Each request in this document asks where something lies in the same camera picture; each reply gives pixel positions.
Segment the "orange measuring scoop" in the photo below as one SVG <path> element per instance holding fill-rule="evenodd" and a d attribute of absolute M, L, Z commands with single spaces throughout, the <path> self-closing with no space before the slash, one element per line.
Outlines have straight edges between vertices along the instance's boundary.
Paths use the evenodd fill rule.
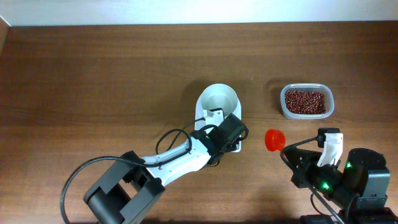
<path fill-rule="evenodd" d="M 279 129 L 268 129 L 264 136 L 264 143 L 268 151 L 282 151 L 286 139 L 284 133 Z"/>

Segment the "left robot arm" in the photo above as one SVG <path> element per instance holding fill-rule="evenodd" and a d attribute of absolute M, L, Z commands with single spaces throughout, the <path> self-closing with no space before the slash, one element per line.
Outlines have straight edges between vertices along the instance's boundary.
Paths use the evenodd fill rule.
<path fill-rule="evenodd" d="M 140 223 L 166 185 L 218 163 L 224 154 L 237 150 L 237 143 L 247 135 L 247 126 L 230 114 L 220 124 L 193 131 L 183 144 L 167 152 L 138 157 L 129 151 L 91 186 L 83 200 L 100 223 Z"/>

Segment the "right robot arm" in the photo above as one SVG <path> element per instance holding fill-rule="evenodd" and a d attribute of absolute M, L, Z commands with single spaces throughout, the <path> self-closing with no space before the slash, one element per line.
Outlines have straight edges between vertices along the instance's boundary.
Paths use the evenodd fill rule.
<path fill-rule="evenodd" d="M 301 223 L 397 223 L 397 215 L 386 207 L 391 174 L 385 157 L 373 150 L 350 150 L 344 167 L 317 166 L 320 152 L 287 146 L 280 156 L 292 170 L 291 181 L 308 188 L 330 211 L 330 215 L 303 215 Z"/>

